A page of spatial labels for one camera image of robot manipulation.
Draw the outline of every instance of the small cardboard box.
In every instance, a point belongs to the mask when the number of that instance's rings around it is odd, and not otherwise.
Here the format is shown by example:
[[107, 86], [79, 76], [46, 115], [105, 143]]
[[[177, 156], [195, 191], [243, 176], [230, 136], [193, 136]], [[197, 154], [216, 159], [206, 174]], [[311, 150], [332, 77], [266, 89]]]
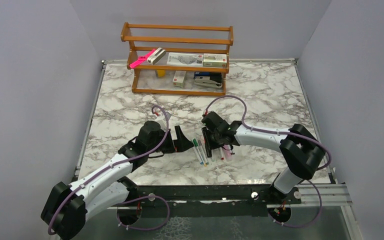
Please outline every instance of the small cardboard box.
[[173, 77], [173, 85], [176, 87], [183, 88], [185, 76], [186, 76], [186, 71], [176, 71]]
[[228, 64], [226, 54], [205, 53], [202, 61], [204, 67], [225, 68]]

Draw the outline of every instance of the pink highlighter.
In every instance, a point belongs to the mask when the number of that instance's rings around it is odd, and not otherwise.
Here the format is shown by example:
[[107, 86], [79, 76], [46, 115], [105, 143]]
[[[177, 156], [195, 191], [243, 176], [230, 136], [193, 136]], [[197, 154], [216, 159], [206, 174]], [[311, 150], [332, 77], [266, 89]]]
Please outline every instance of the pink highlighter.
[[155, 48], [152, 49], [152, 51], [148, 52], [145, 56], [139, 56], [139, 57], [137, 58], [136, 61], [132, 62], [132, 63], [129, 65], [129, 67], [130, 67], [131, 69], [136, 68], [136, 67], [139, 66], [141, 63], [145, 62], [145, 61], [149, 58], [149, 56], [151, 56], [154, 52], [155, 52]]
[[230, 148], [229, 145], [224, 145], [224, 146], [222, 147], [222, 149], [223, 149], [223, 153], [224, 153], [224, 158], [225, 158], [226, 160], [230, 160], [230, 159], [232, 158], [231, 151], [230, 151], [230, 150], [226, 150], [226, 149], [229, 149], [229, 148]]

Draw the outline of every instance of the circular mount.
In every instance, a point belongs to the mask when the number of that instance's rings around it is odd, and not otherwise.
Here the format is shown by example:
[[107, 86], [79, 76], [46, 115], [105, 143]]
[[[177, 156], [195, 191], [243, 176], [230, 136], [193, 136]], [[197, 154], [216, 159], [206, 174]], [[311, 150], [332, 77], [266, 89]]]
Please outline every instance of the circular mount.
[[141, 217], [141, 210], [139, 209], [119, 209], [117, 211], [117, 218], [124, 225], [132, 225], [136, 223]]
[[150, 197], [148, 198], [149, 201], [152, 202], [152, 201], [155, 200], [155, 197], [151, 197], [151, 196], [155, 196], [155, 194], [153, 194], [153, 193], [151, 192], [151, 193], [149, 194], [149, 196], [150, 196]]
[[293, 193], [293, 196], [296, 198], [296, 199], [301, 199], [301, 193], [299, 191], [295, 191]]
[[280, 222], [286, 223], [291, 218], [291, 208], [290, 207], [276, 207], [276, 208], [268, 208], [268, 214], [270, 216]]
[[251, 193], [251, 198], [252, 198], [252, 199], [257, 200], [258, 197], [259, 197], [259, 195], [258, 195], [257, 192], [253, 191], [253, 192]]

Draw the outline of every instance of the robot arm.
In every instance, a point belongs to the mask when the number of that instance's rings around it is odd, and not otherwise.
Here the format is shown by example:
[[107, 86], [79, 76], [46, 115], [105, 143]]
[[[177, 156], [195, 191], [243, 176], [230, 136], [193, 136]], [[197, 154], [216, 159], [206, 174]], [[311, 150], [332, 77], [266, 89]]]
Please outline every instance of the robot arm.
[[[313, 178], [325, 151], [307, 140], [290, 136], [271, 134], [245, 127], [241, 121], [233, 121], [228, 124], [217, 113], [209, 112], [203, 116], [202, 133], [205, 138], [205, 148], [208, 157], [211, 150], [221, 148], [224, 145], [248, 145], [271, 149], [283, 154], [287, 168], [281, 172], [270, 186], [266, 198], [282, 201], [293, 187], [303, 180]], [[288, 129], [271, 129], [259, 127], [269, 132], [293, 132], [315, 140], [313, 135], [302, 125], [295, 124]]]
[[[125, 161], [143, 155], [155, 148], [163, 139], [166, 125], [164, 116], [155, 121], [147, 121], [139, 134], [122, 146], [113, 158], [103, 166], [69, 185], [63, 182], [53, 187], [40, 215], [48, 225], [63, 201], [71, 194], [72, 197], [57, 214], [52, 229], [63, 239], [73, 238], [85, 223], [99, 212], [122, 203], [129, 198], [130, 189], [125, 176], [135, 171], [148, 160], [148, 155], [136, 160]], [[175, 126], [176, 140], [172, 140], [168, 130], [165, 141], [156, 150], [164, 154], [179, 153], [193, 147], [186, 139], [179, 126]]]

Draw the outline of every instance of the marker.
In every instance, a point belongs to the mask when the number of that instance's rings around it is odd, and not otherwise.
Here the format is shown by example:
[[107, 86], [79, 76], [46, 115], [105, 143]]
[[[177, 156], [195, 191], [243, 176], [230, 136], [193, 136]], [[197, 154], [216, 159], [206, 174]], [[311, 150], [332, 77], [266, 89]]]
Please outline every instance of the marker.
[[192, 148], [193, 148], [193, 151], [195, 152], [195, 156], [198, 159], [199, 164], [204, 165], [203, 160], [201, 159], [201, 156], [197, 151], [197, 148], [195, 146]]
[[223, 147], [223, 154], [224, 154], [224, 158], [226, 159], [226, 160], [230, 160], [231, 159], [231, 151], [230, 150], [226, 150], [225, 149], [225, 147], [226, 147], [227, 145], [224, 145], [224, 147]]
[[208, 164], [207, 155], [205, 154], [204, 147], [203, 147], [203, 144], [201, 143], [201, 140], [198, 140], [198, 145], [202, 153], [202, 158], [205, 160], [206, 164]]
[[204, 160], [204, 158], [203, 158], [203, 156], [202, 156], [202, 154], [201, 154], [201, 152], [200, 152], [200, 148], [199, 148], [199, 146], [198, 146], [198, 142], [197, 142], [197, 140], [194, 138], [194, 139], [192, 140], [192, 142], [193, 142], [193, 145], [195, 145], [195, 149], [197, 150], [197, 153], [199, 153], [199, 154], [198, 154], [198, 155], [199, 155], [199, 159], [202, 161], [202, 164], [204, 164], [204, 166], [206, 167], [207, 164], [206, 164], [206, 162], [205, 162], [205, 160]]
[[221, 160], [224, 160], [225, 159], [225, 155], [223, 154], [223, 149], [221, 147], [219, 147], [218, 150], [220, 151]]
[[214, 158], [213, 150], [211, 150], [211, 162], [215, 162], [216, 159]]

